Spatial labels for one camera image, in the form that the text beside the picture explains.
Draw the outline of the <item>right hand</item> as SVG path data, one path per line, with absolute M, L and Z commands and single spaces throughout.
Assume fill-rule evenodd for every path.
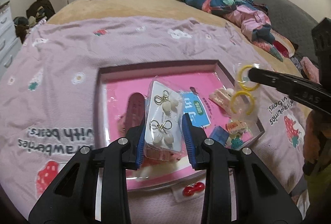
M 325 138 L 330 138 L 330 117 L 312 110 L 306 120 L 304 136 L 303 156 L 310 163 L 314 163 L 319 157 L 321 145 L 318 134 L 322 133 Z

